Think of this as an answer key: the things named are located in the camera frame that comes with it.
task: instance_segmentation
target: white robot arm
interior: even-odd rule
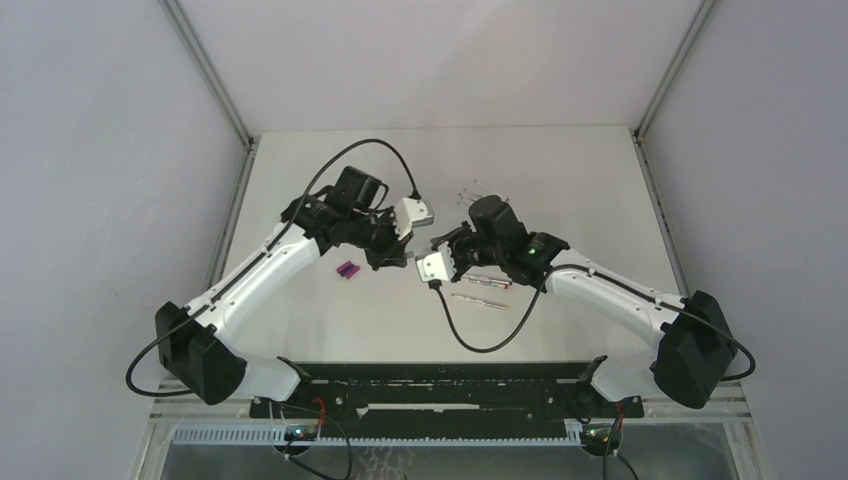
[[[158,345],[162,365],[210,405],[233,393],[286,400],[300,382],[296,367],[234,345],[256,311],[333,246],[362,248],[375,270],[406,266],[405,246],[413,229],[432,223],[433,215],[424,201],[411,197],[393,208],[369,210],[381,186],[376,178],[345,168],[335,186],[293,201],[259,248],[220,282],[183,308],[166,303],[156,313],[159,339],[152,344]],[[128,371],[127,384],[136,393],[149,394],[131,381],[139,358]]]
[[[301,379],[298,368],[281,357],[264,359],[236,350],[246,323],[281,285],[333,246],[346,243],[361,248],[375,270],[405,267],[413,229],[433,221],[433,212],[412,183],[410,197],[393,208],[373,210],[370,205],[376,193],[381,187],[387,192],[388,187],[347,167],[334,186],[295,199],[268,238],[230,274],[182,308],[168,302],[159,309],[158,338],[130,365],[129,388],[153,397],[194,393],[210,405],[236,392],[288,399]],[[581,381],[608,401],[662,391],[683,405],[701,408],[719,381],[753,371],[753,357],[730,335],[721,308],[711,296],[696,292],[685,299],[657,292],[596,265],[563,240],[528,233],[512,208],[494,195],[471,205],[469,216],[475,229],[464,222],[433,239],[432,252],[415,260],[421,280],[438,292],[450,328],[465,348],[488,353],[504,347],[546,291],[604,313],[649,347],[644,353],[602,356],[591,363]],[[515,283],[535,287],[537,292],[505,341],[476,348],[459,337],[439,287],[443,281],[458,281],[471,267],[488,265],[500,267]],[[146,392],[133,384],[133,369],[157,347],[162,365],[186,384],[187,391]],[[751,361],[749,370],[722,377],[737,349]]]
[[[605,314],[649,347],[626,357],[595,359],[582,381],[608,401],[662,392],[683,405],[701,408],[719,381],[753,371],[750,352],[730,335],[711,296],[699,291],[685,299],[659,292],[597,265],[563,240],[528,233],[496,195],[472,204],[469,216],[476,231],[463,223],[433,239],[433,252],[416,259],[419,277],[439,293],[451,330],[465,348],[489,353],[506,346],[527,321],[539,294],[547,291]],[[471,267],[490,265],[500,267],[515,283],[535,287],[537,293],[506,340],[477,348],[459,337],[439,287],[443,281],[458,281]],[[722,377],[737,349],[751,360],[751,367],[745,374]]]

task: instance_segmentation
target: cable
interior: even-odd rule
[[[322,414],[322,415],[326,415],[326,414],[327,414],[327,405],[325,405],[325,404],[324,404],[324,400],[322,400],[322,399],[321,399],[321,397],[315,397],[315,398],[313,398],[313,399],[312,399],[312,403],[317,403],[317,404],[321,407],[321,414]],[[319,435],[321,434],[321,427],[323,427],[323,426],[324,426],[324,417],[322,416],[322,417],[318,420],[318,427],[317,427],[317,428],[318,428],[318,434],[319,434]]]
[[[380,201],[377,203],[377,206],[371,209],[372,214],[380,213],[380,207],[383,206],[383,202],[386,201],[386,196],[389,194],[389,186],[388,185],[380,182],[380,186],[383,187],[383,197],[380,198]]]
[[[731,345],[733,345],[734,347],[739,349],[742,352],[743,355],[748,357],[748,369],[747,370],[745,370],[742,373],[738,373],[736,375],[728,375],[726,377],[721,377],[722,382],[729,382],[729,381],[732,381],[732,380],[739,380],[739,379],[742,379],[742,378],[745,378],[745,377],[750,377],[751,374],[754,373],[754,370],[757,369],[757,360],[754,359],[754,355],[751,354],[751,352],[747,348],[745,348],[744,345],[739,343],[738,340],[736,340],[735,338],[733,338],[729,334],[719,330],[713,324],[709,323],[708,321],[704,320],[703,318],[701,318],[697,315],[692,315],[691,313],[683,310],[682,308],[677,308],[674,305],[669,305],[665,302],[660,302],[659,305],[660,305],[660,307],[667,308],[667,309],[675,311],[677,313],[686,315],[687,317],[691,318],[692,320],[695,320],[699,324],[709,328],[710,330],[715,332],[718,336],[724,338],[725,340],[730,342]]]
[[[627,398],[623,399],[621,402],[619,402],[619,404],[621,405],[621,408],[618,411],[618,416],[615,417],[615,421],[612,422],[612,428],[610,428],[610,434],[609,434],[609,437],[607,437],[607,442],[606,442],[607,446],[604,447],[604,459],[602,461],[602,468],[604,470],[604,480],[607,480],[607,478],[608,478],[607,477],[607,458],[609,458],[609,454],[610,454],[610,445],[612,445],[612,436],[615,435],[615,432],[617,432],[619,430],[619,428],[621,427],[621,422],[624,421],[624,407],[627,404],[631,403],[634,398],[636,398],[636,397],[627,397]],[[630,471],[633,472],[634,476],[636,475],[636,472],[633,471],[633,467],[630,467]]]
[[[308,408],[298,407],[298,406],[292,405],[290,403],[279,402],[279,405],[280,405],[280,416],[282,416],[282,414],[283,414],[282,407],[293,408],[295,410],[300,410],[300,411],[303,411],[303,412],[311,413],[313,415],[320,415],[321,418],[326,418],[333,425],[335,425],[336,428],[338,428],[339,431],[342,432],[342,437],[344,437],[345,444],[347,445],[347,473],[342,478],[331,477],[327,474],[319,472],[318,470],[315,470],[314,468],[310,467],[309,465],[298,460],[296,457],[293,457],[293,456],[287,454],[286,450],[288,450],[288,448],[291,446],[291,444],[294,443],[294,441],[295,441],[294,438],[289,440],[289,442],[286,444],[286,446],[283,447],[283,454],[286,455],[286,459],[288,461],[292,462],[293,464],[297,465],[298,467],[300,467],[300,468],[306,470],[307,472],[311,473],[312,475],[315,475],[318,478],[322,478],[324,480],[349,480],[350,474],[351,474],[351,472],[353,472],[353,447],[350,446],[350,438],[348,438],[347,433],[345,433],[342,426],[339,425],[339,423],[337,421],[333,420],[332,417],[330,417],[326,413],[316,412],[315,410],[310,410]]]
[[[633,474],[633,479],[639,480],[639,475],[636,473],[636,470],[633,468],[633,465],[630,465],[630,462],[628,462],[627,459],[624,458],[624,455],[617,453],[615,456],[618,457],[619,460],[621,460],[621,463],[623,463],[628,470],[630,470],[630,473]]]
[[[448,319],[448,326],[450,326],[451,332],[453,333],[454,338],[456,338],[456,340],[459,342],[459,344],[462,345],[463,347],[465,347],[465,349],[472,351],[474,353],[491,353],[491,352],[495,352],[495,351],[500,350],[501,348],[505,347],[507,344],[509,344],[509,342],[511,342],[518,335],[518,332],[520,332],[521,329],[524,328],[524,324],[527,322],[527,319],[530,318],[530,314],[533,312],[533,308],[536,306],[536,301],[539,299],[539,295],[542,293],[542,287],[548,282],[548,279],[551,277],[551,275],[554,272],[557,272],[559,270],[566,270],[566,269],[579,270],[579,271],[584,272],[584,273],[589,272],[589,269],[587,267],[585,267],[583,265],[575,265],[575,264],[557,265],[557,266],[553,267],[552,269],[550,269],[548,271],[548,273],[545,274],[545,277],[542,279],[542,282],[539,284],[539,288],[536,289],[536,293],[533,294],[533,299],[530,300],[530,305],[527,306],[527,311],[524,312],[524,316],[521,317],[521,321],[518,322],[518,326],[515,327],[515,330],[513,330],[513,332],[511,334],[509,334],[509,336],[504,341],[502,341],[501,343],[499,343],[495,346],[489,347],[489,348],[477,348],[477,347],[474,347],[472,345],[469,345],[465,340],[462,339],[462,337],[459,335],[459,332],[457,332],[457,330],[456,330],[456,326],[453,323],[453,318],[451,318],[450,310],[448,309],[448,304],[445,301],[445,297],[444,297],[444,295],[442,295],[442,292],[440,290],[441,283],[440,282],[431,282],[430,288],[435,290],[436,293],[439,295],[439,300],[442,301],[442,307],[444,308],[445,316],[447,316],[447,319]],[[745,377],[749,377],[749,376],[751,376],[751,374],[754,373],[754,370],[756,370],[757,361],[756,361],[756,359],[754,359],[754,355],[750,352],[750,350],[745,348],[744,345],[742,345],[738,340],[733,338],[730,334],[720,330],[718,327],[709,323],[708,321],[704,320],[703,318],[700,318],[697,315],[693,315],[692,313],[689,313],[689,312],[683,310],[682,308],[677,308],[674,305],[669,305],[666,302],[661,301],[661,302],[657,303],[657,298],[652,297],[650,295],[647,295],[643,292],[640,292],[640,291],[636,290],[635,288],[631,287],[630,285],[627,285],[627,284],[621,282],[620,280],[618,280],[616,278],[610,277],[609,275],[605,275],[602,272],[596,271],[596,272],[593,273],[593,276],[598,277],[602,280],[605,280],[609,283],[612,283],[613,285],[616,285],[617,287],[626,290],[627,292],[641,298],[642,300],[644,300],[646,302],[656,304],[661,308],[667,308],[669,310],[672,310],[672,311],[677,312],[677,313],[682,314],[682,315],[686,315],[687,317],[691,318],[692,320],[695,320],[699,324],[709,328],[710,330],[715,332],[720,337],[726,339],[728,342],[730,342],[731,345],[733,345],[739,351],[741,351],[742,354],[745,355],[745,357],[748,358],[748,363],[749,363],[748,369],[745,370],[744,372],[736,374],[736,375],[728,375],[726,377],[722,377],[721,378],[722,382],[729,382],[729,381],[732,381],[732,380],[739,380],[739,379],[742,379],[742,378],[745,378]]]
[[[398,158],[401,165],[403,166],[403,169],[406,172],[406,176],[409,177],[410,185],[412,185],[412,194],[410,195],[410,197],[414,198],[414,199],[420,199],[421,198],[421,194],[418,193],[418,187],[415,185],[415,179],[412,177],[412,172],[409,171],[409,166],[406,164],[406,160],[403,159],[403,156],[400,154],[400,152],[397,151],[397,149],[395,147],[393,147],[391,144],[389,144],[385,140],[381,140],[379,138],[366,138],[364,140],[359,140],[358,142],[354,142],[354,143],[348,145],[347,147],[343,148],[339,153],[335,154],[333,156],[333,158],[328,160],[327,163],[325,163],[324,166],[322,166],[321,169],[318,170],[318,173],[316,173],[315,176],[312,177],[312,180],[309,181],[309,185],[307,185],[306,189],[303,191],[303,195],[301,195],[300,201],[298,202],[297,207],[295,207],[295,210],[292,213],[291,217],[289,218],[288,222],[283,227],[283,229],[280,231],[280,233],[278,233],[274,237],[274,239],[271,241],[271,243],[268,245],[268,247],[267,247],[268,250],[274,248],[274,246],[276,246],[277,243],[283,238],[283,236],[286,233],[288,233],[288,231],[291,229],[291,226],[294,224],[295,218],[297,218],[297,214],[300,213],[301,208],[303,208],[303,204],[306,202],[306,197],[307,197],[307,195],[309,195],[309,191],[312,190],[312,187],[315,186],[315,183],[318,182],[318,179],[321,178],[321,175],[323,175],[324,172],[327,171],[327,169],[329,169],[334,163],[336,163],[336,161],[338,159],[345,156],[345,154],[347,154],[349,151],[353,150],[356,147],[359,147],[361,145],[366,145],[366,144],[369,144],[369,143],[377,143],[377,144],[383,145],[384,147],[388,148],[389,150],[392,151],[392,153],[395,154],[395,156]],[[389,193],[389,186],[385,185],[385,187],[386,187],[386,191],[383,194],[383,199],[380,200],[380,204],[382,204],[383,200],[385,200],[385,198],[386,198],[386,195],[388,195],[388,193]],[[233,277],[232,280],[230,280],[226,285],[224,285],[224,287],[221,288],[218,291],[218,293],[216,293],[212,297],[211,304],[214,304],[215,302],[220,300],[221,297],[223,297],[223,295],[228,290],[230,290],[235,284],[237,284],[250,270],[253,269],[253,267],[255,267],[257,264],[259,264],[259,262],[262,261],[262,259],[264,259],[264,258],[265,258],[265,254],[260,253],[259,255],[256,256],[256,258],[251,260],[251,262],[242,271],[240,271],[238,274],[236,274]],[[136,387],[135,384],[133,383],[132,373],[135,370],[135,367],[141,361],[141,359],[144,358],[144,356],[147,355],[148,352],[153,350],[153,348],[155,348],[157,345],[162,343],[166,338],[173,335],[174,332],[176,332],[180,328],[188,325],[192,320],[197,318],[201,313],[205,312],[207,310],[207,308],[209,308],[209,307],[207,305],[204,305],[197,312],[195,312],[193,315],[189,316],[185,321],[181,322],[179,325],[172,328],[171,330],[166,332],[164,335],[162,335],[161,337],[157,338],[156,340],[154,340],[153,342],[148,344],[146,347],[144,347],[141,350],[141,352],[139,352],[138,355],[136,355],[136,357],[133,359],[132,363],[130,363],[130,366],[127,369],[127,373],[126,373],[126,377],[125,377],[127,387],[129,387],[129,389],[133,393],[136,393],[136,394],[144,396],[144,397],[153,397],[153,398],[176,397],[176,396],[179,396],[179,395],[187,395],[189,393],[192,393],[191,390],[179,390],[179,391],[175,391],[175,392],[150,392],[150,391],[147,391],[147,390],[142,390],[142,389]]]
[[[389,144],[385,140],[380,140],[379,138],[366,138],[364,140],[359,140],[358,142],[351,143],[347,147],[343,148],[339,153],[335,154],[333,156],[333,158],[327,160],[327,163],[325,163],[318,170],[318,173],[316,173],[315,176],[312,177],[312,180],[309,181],[309,185],[307,185],[306,189],[303,191],[303,195],[300,196],[300,201],[297,202],[297,206],[295,207],[294,212],[292,212],[291,216],[289,217],[288,222],[286,222],[285,226],[283,226],[283,229],[280,230],[280,233],[278,233],[271,240],[271,243],[268,244],[268,246],[266,247],[267,250],[273,249],[277,245],[277,243],[279,243],[279,241],[285,236],[285,234],[288,233],[288,231],[291,229],[292,225],[294,225],[294,220],[297,218],[297,214],[300,213],[300,210],[303,208],[303,205],[306,203],[306,197],[309,195],[309,191],[312,190],[312,187],[315,186],[315,183],[318,182],[318,179],[321,178],[321,175],[323,175],[324,172],[327,171],[327,169],[329,169],[340,158],[345,156],[345,154],[347,154],[349,151],[353,150],[356,147],[366,145],[366,144],[369,144],[369,143],[377,143],[377,144],[383,145],[384,147],[388,148],[389,150],[392,151],[392,153],[395,154],[397,159],[400,161],[400,164],[403,166],[403,169],[406,171],[407,177],[409,177],[410,185],[412,185],[412,193],[410,194],[410,198],[414,198],[416,200],[421,199],[421,194],[418,193],[418,187],[415,185],[415,179],[412,177],[412,172],[409,171],[409,166],[406,164],[406,160],[403,159],[403,155],[401,155],[400,152],[398,152],[395,147],[391,146],[391,144]],[[256,257],[242,271],[240,271],[238,274],[236,274],[232,278],[232,280],[230,280],[226,285],[224,285],[224,287],[221,288],[218,291],[218,293],[216,293],[212,297],[212,303],[217,302],[221,297],[223,297],[224,294],[229,289],[231,289],[235,284],[237,284],[245,275],[247,275],[247,272],[252,270],[253,267],[255,267],[257,264],[259,264],[259,262],[261,262],[264,258],[265,258],[264,252],[257,254]]]
[[[520,332],[521,329],[524,328],[524,324],[527,323],[527,319],[530,318],[530,314],[533,312],[533,307],[536,306],[536,301],[539,300],[539,295],[542,294],[542,287],[548,281],[548,278],[550,278],[550,276],[554,272],[559,270],[565,270],[566,268],[570,267],[572,267],[572,265],[558,265],[552,268],[547,274],[545,274],[545,278],[542,279],[542,282],[539,284],[539,288],[537,288],[536,293],[533,294],[533,299],[530,300],[530,305],[527,306],[527,311],[524,312],[524,316],[521,317],[521,321],[518,322],[518,326],[515,327],[515,330],[513,330],[512,333],[510,333],[509,336],[504,339],[504,341],[488,348],[474,347],[472,345],[469,345],[465,340],[462,339],[462,337],[459,335],[459,332],[456,331],[456,326],[453,324],[453,318],[451,318],[450,310],[448,309],[448,303],[445,301],[445,296],[442,294],[442,291],[440,289],[441,283],[431,282],[430,288],[436,291],[436,293],[439,295],[439,300],[442,301],[442,308],[445,309],[445,316],[448,317],[448,326],[450,326],[451,332],[453,333],[454,338],[456,338],[456,341],[458,341],[460,345],[465,347],[466,350],[472,351],[474,353],[492,353],[507,346],[509,342],[511,342],[518,335],[518,332]]]
[[[133,393],[135,393],[136,395],[141,395],[142,397],[152,397],[152,398],[178,397],[180,395],[188,395],[189,393],[192,393],[191,390],[177,390],[177,391],[174,391],[174,392],[151,392],[151,391],[148,391],[148,390],[142,390],[142,389],[138,388],[135,385],[135,383],[133,383],[132,374],[133,374],[133,371],[135,370],[135,367],[138,366],[138,363],[141,361],[142,358],[144,358],[145,355],[147,355],[148,352],[153,350],[157,345],[162,343],[166,338],[173,335],[177,330],[179,330],[179,329],[185,327],[186,325],[188,325],[189,323],[191,323],[195,318],[197,318],[198,315],[205,312],[207,308],[208,307],[205,306],[205,305],[200,307],[197,310],[197,312],[193,313],[192,315],[189,315],[185,320],[183,320],[182,322],[177,324],[177,326],[175,326],[175,327],[171,328],[170,330],[168,330],[167,332],[163,333],[159,338],[157,338],[156,340],[153,340],[152,342],[147,344],[146,347],[141,349],[141,352],[139,352],[138,355],[135,356],[133,361],[130,362],[130,366],[129,366],[129,368],[127,368],[127,373],[124,376],[124,381],[127,383],[127,387]]]
[[[277,242],[279,242],[280,239],[283,238],[283,235],[285,235],[289,231],[291,226],[294,224],[294,219],[297,218],[297,214],[300,213],[300,209],[303,208],[303,204],[306,202],[306,196],[309,195],[309,191],[312,190],[312,187],[315,186],[315,183],[318,182],[318,179],[321,178],[321,175],[323,175],[324,172],[327,171],[327,169],[329,169],[334,163],[336,163],[336,161],[338,159],[345,156],[349,151],[353,150],[356,147],[366,145],[366,144],[369,144],[369,143],[380,144],[380,145],[388,148],[389,150],[392,151],[392,153],[395,154],[397,159],[400,161],[400,164],[403,166],[404,171],[406,171],[406,176],[409,177],[410,185],[412,185],[412,194],[410,195],[410,197],[414,198],[414,199],[420,199],[421,198],[421,194],[418,193],[418,186],[415,185],[415,179],[412,177],[412,172],[409,171],[409,166],[406,164],[406,160],[403,159],[403,155],[401,155],[400,152],[398,152],[395,147],[393,147],[391,144],[389,144],[385,140],[380,140],[379,138],[366,138],[366,139],[360,140],[358,142],[353,142],[350,145],[348,145],[347,147],[343,148],[339,153],[335,154],[333,156],[333,158],[327,160],[327,163],[325,163],[324,166],[322,166],[321,169],[318,170],[318,173],[316,173],[315,176],[312,177],[312,180],[309,181],[309,185],[307,185],[306,189],[303,191],[303,195],[300,196],[300,201],[297,203],[297,207],[295,207],[294,212],[291,215],[291,218],[289,218],[289,221],[286,223],[286,226],[283,227],[283,229],[280,231],[280,233],[278,233],[277,236],[274,237],[274,239],[271,241],[271,244],[268,246],[268,249],[273,248],[277,244]]]

